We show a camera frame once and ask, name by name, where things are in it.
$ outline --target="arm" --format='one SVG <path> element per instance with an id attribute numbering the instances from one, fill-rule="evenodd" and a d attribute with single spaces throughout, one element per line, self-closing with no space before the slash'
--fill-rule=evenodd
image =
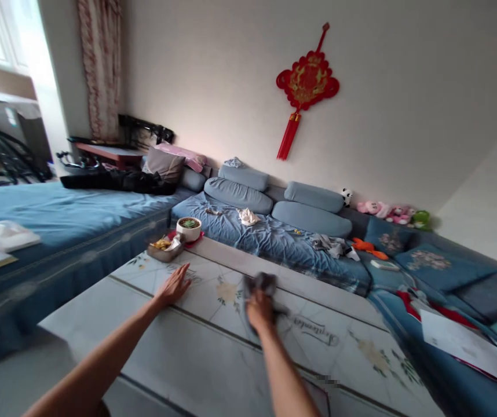
<path id="1" fill-rule="evenodd" d="M 262 290 L 256 290 L 247 307 L 248 319 L 262 342 L 276 417 L 319 417 L 272 320 L 272 303 Z"/>
<path id="2" fill-rule="evenodd" d="M 175 270 L 154 298 L 107 336 L 24 416 L 86 415 L 94 412 L 150 323 L 160 311 L 175 303 L 187 291 L 191 281 L 184 281 L 184 277 L 189 265 Z"/>

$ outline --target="green stuffed toy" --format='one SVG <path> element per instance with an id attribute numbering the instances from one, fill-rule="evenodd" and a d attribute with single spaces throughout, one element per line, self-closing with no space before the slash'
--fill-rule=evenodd
<path id="1" fill-rule="evenodd" d="M 412 216 L 412 225 L 415 229 L 425 232 L 431 232 L 432 229 L 429 225 L 430 213 L 426 210 L 419 210 Z"/>

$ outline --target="red tassel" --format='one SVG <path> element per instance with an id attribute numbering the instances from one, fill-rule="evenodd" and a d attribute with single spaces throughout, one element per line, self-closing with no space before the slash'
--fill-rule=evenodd
<path id="1" fill-rule="evenodd" d="M 297 133 L 297 128 L 299 127 L 300 118 L 301 115 L 299 113 L 291 113 L 291 116 L 289 116 L 289 122 L 287 123 L 282 144 L 279 147 L 276 159 L 287 159 L 289 151 L 291 150 L 291 145 L 293 144 L 293 139 L 295 139 L 295 134 Z"/>

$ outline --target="pink pillow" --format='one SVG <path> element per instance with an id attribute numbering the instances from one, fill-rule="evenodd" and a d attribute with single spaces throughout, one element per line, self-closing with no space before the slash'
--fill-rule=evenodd
<path id="1" fill-rule="evenodd" d="M 172 155 L 184 156 L 185 164 L 198 173 L 202 172 L 202 168 L 208 162 L 208 159 L 204 155 L 168 143 L 160 143 L 154 146 L 154 148 Z"/>

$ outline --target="panda stuffed toy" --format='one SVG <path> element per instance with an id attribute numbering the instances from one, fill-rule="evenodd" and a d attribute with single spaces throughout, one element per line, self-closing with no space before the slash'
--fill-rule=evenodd
<path id="1" fill-rule="evenodd" d="M 350 190 L 349 188 L 344 188 L 343 191 L 341 192 L 341 195 L 343 196 L 343 200 L 345 201 L 345 204 L 343 206 L 349 207 L 349 205 L 351 204 L 351 197 L 353 196 L 353 191 Z"/>

